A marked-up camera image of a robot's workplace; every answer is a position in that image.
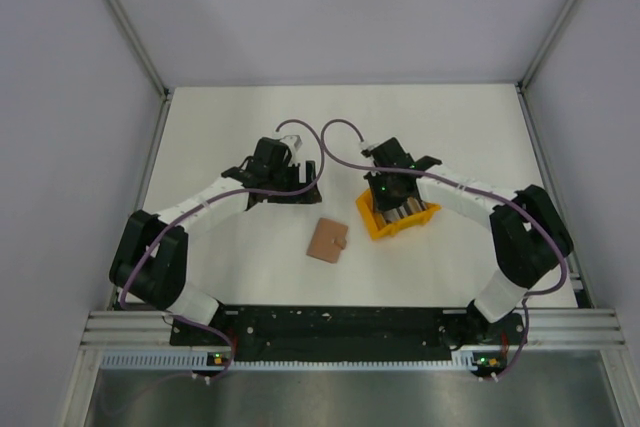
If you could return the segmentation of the yellow plastic bin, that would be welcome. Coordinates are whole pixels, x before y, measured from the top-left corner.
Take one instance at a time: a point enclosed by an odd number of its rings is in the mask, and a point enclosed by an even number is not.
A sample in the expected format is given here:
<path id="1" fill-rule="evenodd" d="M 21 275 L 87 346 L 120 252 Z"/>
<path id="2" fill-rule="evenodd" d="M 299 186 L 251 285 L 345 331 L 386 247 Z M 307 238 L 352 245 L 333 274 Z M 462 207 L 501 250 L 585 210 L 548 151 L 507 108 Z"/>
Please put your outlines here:
<path id="1" fill-rule="evenodd" d="M 412 227 L 424 226 L 441 209 L 440 205 L 410 197 L 400 207 L 378 212 L 374 209 L 374 198 L 370 190 L 356 199 L 356 207 L 367 233 L 374 241 L 393 237 Z"/>

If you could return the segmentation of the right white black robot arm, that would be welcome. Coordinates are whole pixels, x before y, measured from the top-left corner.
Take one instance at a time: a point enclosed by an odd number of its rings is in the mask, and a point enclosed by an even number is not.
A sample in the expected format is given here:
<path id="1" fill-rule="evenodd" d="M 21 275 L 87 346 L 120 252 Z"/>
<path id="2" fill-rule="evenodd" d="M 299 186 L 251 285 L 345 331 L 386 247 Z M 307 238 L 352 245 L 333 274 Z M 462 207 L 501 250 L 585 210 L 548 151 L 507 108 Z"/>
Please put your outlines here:
<path id="1" fill-rule="evenodd" d="M 361 154 L 374 168 L 365 175 L 372 215 L 384 225 L 438 206 L 491 233 L 497 271 L 471 301 L 466 319 L 469 335 L 478 342 L 498 336 L 503 318 L 573 251 L 548 193 L 537 185 L 520 190 L 494 187 L 455 172 L 439 159 L 414 159 L 395 137 L 364 146 Z"/>

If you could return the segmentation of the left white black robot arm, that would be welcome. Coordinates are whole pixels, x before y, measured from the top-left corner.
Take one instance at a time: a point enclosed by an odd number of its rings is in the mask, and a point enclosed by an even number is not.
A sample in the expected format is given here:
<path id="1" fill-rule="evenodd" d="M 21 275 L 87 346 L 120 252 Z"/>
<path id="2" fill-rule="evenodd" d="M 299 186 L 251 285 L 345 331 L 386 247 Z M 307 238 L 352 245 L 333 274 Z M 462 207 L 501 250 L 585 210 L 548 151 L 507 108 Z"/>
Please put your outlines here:
<path id="1" fill-rule="evenodd" d="M 157 213 L 130 215 L 112 261 L 109 280 L 143 303 L 192 322 L 205 343 L 226 334 L 227 321 L 216 313 L 220 302 L 187 280 L 189 244 L 223 221 L 263 203 L 317 204 L 322 196 L 312 160 L 297 158 L 297 135 L 262 137 L 254 153 L 231 167 L 201 192 Z"/>

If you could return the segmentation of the tan leather card holder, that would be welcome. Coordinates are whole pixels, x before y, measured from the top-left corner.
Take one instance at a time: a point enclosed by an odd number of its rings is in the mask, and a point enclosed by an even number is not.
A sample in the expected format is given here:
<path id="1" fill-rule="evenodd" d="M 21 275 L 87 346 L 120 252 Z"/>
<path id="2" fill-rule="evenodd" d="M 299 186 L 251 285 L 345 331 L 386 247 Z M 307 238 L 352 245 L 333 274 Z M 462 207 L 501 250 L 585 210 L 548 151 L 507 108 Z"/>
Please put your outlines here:
<path id="1" fill-rule="evenodd" d="M 307 247 L 306 255 L 330 264 L 336 264 L 347 246 L 348 226 L 320 218 Z"/>

